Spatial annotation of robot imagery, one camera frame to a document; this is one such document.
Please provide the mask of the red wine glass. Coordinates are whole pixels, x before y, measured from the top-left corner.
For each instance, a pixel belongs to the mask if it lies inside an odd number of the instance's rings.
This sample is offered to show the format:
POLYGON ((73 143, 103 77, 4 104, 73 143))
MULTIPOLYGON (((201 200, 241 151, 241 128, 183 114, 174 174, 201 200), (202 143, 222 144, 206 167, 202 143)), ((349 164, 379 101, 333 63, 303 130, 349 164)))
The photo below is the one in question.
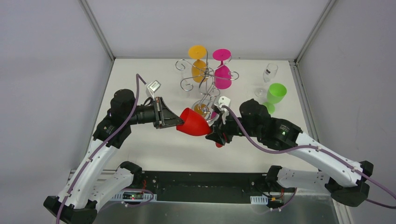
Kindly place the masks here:
POLYGON ((209 126, 207 121, 191 108, 185 108, 180 115, 184 122, 176 126, 176 130, 190 136, 206 136, 212 134, 214 129, 209 126))

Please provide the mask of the green wine glass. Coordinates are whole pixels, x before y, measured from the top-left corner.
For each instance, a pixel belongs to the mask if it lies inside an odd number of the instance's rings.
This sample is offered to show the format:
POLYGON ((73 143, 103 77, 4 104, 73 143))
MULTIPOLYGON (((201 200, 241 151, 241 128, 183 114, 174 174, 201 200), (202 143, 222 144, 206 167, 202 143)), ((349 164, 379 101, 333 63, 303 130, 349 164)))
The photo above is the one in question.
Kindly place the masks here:
POLYGON ((266 106, 269 114, 275 112, 275 105, 281 102, 286 94, 287 88, 281 83, 273 83, 265 89, 265 102, 263 105, 266 106))

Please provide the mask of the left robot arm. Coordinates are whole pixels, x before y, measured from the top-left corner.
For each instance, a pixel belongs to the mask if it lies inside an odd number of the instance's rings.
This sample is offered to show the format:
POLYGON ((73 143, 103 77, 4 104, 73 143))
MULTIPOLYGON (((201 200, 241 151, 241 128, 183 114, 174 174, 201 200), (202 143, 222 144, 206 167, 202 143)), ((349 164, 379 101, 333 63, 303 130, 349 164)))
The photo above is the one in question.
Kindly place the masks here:
POLYGON ((137 105, 132 90, 115 92, 110 109, 97 125, 87 153, 73 177, 57 196, 48 196, 43 205, 56 217, 56 222, 91 224, 101 207, 124 188, 143 187, 142 168, 132 162, 122 162, 112 177, 103 184, 95 182, 104 167, 131 134, 131 126, 153 123, 156 129, 182 125, 184 121, 173 113, 162 97, 148 98, 148 105, 137 105))

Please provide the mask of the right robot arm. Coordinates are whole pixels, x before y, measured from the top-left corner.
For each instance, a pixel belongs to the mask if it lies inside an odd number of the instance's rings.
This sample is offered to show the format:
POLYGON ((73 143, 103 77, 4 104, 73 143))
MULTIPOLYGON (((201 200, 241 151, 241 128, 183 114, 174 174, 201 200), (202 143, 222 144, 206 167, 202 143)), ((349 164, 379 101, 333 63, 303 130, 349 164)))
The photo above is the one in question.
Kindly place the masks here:
POLYGON ((347 159, 323 146, 295 124, 273 118, 266 106, 251 99, 240 105, 240 117, 229 108, 230 99, 221 97, 212 105, 217 114, 212 132, 206 136, 222 147, 234 136, 244 136, 255 147, 269 154, 289 154, 316 168, 315 171, 271 166, 265 185, 271 191, 298 188, 325 193, 343 205, 357 207, 367 200, 367 178, 372 163, 347 159))

